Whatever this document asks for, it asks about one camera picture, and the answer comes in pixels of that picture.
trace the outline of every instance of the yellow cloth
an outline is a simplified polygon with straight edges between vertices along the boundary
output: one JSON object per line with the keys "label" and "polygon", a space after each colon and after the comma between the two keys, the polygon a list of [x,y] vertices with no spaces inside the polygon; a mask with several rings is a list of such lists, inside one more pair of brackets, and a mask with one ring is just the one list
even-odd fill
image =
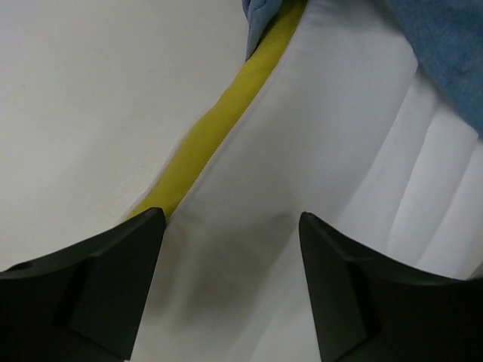
{"label": "yellow cloth", "polygon": [[255,98],[280,60],[306,7],[306,0],[285,0],[252,57],[218,102],[186,135],[151,192],[130,216],[161,207],[169,217]]}

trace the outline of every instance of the white fabric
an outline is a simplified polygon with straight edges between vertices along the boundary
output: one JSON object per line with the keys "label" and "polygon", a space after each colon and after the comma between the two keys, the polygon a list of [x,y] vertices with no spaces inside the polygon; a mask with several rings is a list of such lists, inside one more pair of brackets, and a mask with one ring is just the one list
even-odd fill
{"label": "white fabric", "polygon": [[171,218],[134,360],[318,361],[300,213],[455,276],[481,244],[482,165],[396,29],[367,2],[311,0]]}
{"label": "white fabric", "polygon": [[117,224],[236,75],[246,28],[239,0],[2,0],[0,270]]}

